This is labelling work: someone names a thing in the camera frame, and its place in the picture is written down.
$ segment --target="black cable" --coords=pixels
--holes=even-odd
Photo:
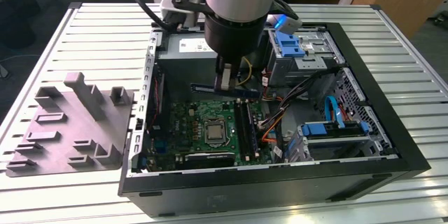
[[[286,2],[284,2],[282,0],[273,0],[273,2],[282,7],[284,11],[286,12],[288,17],[290,17],[293,19],[298,19],[298,16],[297,16],[296,12],[292,10],[292,8],[286,4]]]
[[[288,92],[288,94],[285,95],[285,97],[282,98],[282,101],[280,102],[278,108],[276,113],[273,114],[272,117],[269,117],[268,119],[265,119],[265,121],[261,123],[261,125],[268,124],[272,120],[274,120],[278,116],[281,116],[289,106],[290,101],[300,96],[301,94],[304,94],[309,87],[312,86],[312,84],[314,83],[314,81],[324,75],[326,74],[332,74],[332,73],[337,73],[338,70],[342,68],[342,66],[337,66],[321,71],[314,72],[310,76],[308,76]]]
[[[277,125],[274,126],[274,138],[277,140],[276,145],[278,149],[281,150],[281,157],[274,155],[273,163],[282,163],[284,162],[284,141],[282,141],[282,134],[281,134],[281,120],[277,122]]]
[[[148,14],[148,16],[150,17],[150,19],[153,20],[153,22],[157,23],[157,25],[166,31],[170,31],[174,29],[174,27],[172,27],[170,25],[168,25],[158,17],[157,15],[152,12],[152,10],[149,9],[149,7],[146,6],[146,4],[141,1],[141,0],[134,0],[138,4],[138,6],[141,7],[142,11]]]

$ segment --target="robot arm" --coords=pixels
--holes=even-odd
[[[258,46],[269,13],[269,21],[297,20],[289,6],[280,0],[205,0],[213,14],[205,15],[205,41],[217,52],[214,90],[232,90],[241,57]]]
[[[145,4],[137,3],[148,13]],[[162,29],[168,27],[170,30],[194,25],[197,13],[205,15],[205,41],[217,53],[217,91],[234,88],[241,57],[256,50],[266,20],[286,33],[296,31],[301,25],[297,15],[281,0],[162,0],[161,12],[164,22],[158,24],[158,18],[154,22]]]

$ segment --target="yellow wire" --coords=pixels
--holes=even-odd
[[[248,66],[249,66],[249,75],[246,76],[246,78],[245,78],[244,81],[241,81],[241,82],[238,82],[238,83],[236,84],[236,86],[240,86],[240,85],[242,85],[244,83],[246,83],[246,82],[249,81],[249,79],[250,79],[250,76],[252,76],[252,64],[250,64],[249,60],[245,58],[245,56],[242,56],[242,59],[245,60]]]

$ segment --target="motherboard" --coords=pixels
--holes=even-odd
[[[157,170],[209,168],[209,162],[218,167],[269,164],[269,146],[260,145],[254,127],[261,119],[257,101],[172,103],[166,137],[156,137],[149,150]]]

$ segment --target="ram slot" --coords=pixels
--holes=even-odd
[[[245,127],[242,123],[246,115],[242,113],[241,107],[242,107],[241,102],[236,101],[233,103],[233,113],[234,113],[234,127],[240,146],[240,156],[242,161],[249,161],[249,144],[246,141],[248,138],[245,135]]]
[[[258,154],[258,144],[257,144],[257,133],[254,130],[254,124],[253,124],[253,117],[252,117],[252,111],[250,111],[250,105],[248,102],[242,103],[242,106],[245,108],[245,127],[248,128],[248,141],[249,141],[249,148],[250,148],[250,155],[253,158],[257,158],[260,156]]]

